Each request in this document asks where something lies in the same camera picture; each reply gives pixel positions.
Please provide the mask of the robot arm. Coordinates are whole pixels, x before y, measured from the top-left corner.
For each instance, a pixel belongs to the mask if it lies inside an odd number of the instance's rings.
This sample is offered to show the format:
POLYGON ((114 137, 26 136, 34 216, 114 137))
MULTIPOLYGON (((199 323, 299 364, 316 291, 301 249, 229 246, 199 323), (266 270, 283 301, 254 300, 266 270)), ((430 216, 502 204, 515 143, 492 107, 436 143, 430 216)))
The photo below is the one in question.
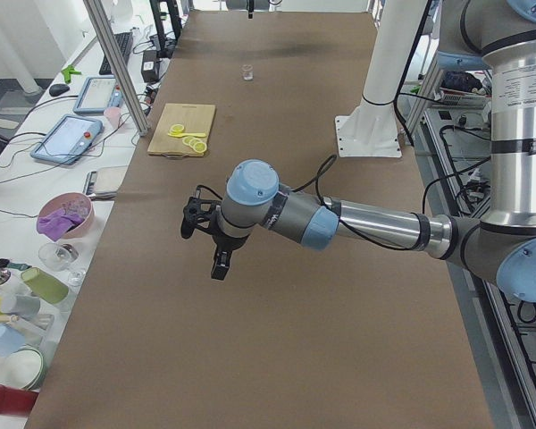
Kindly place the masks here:
POLYGON ((211 275, 256 226, 322 250, 347 236, 396 251, 424 251, 501 291, 536 303, 536 1, 445 1, 438 57, 449 70, 490 70, 490 209, 481 218, 405 213, 324 198, 281 183, 268 163, 238 164, 221 200, 195 195, 180 233, 210 235, 211 275))

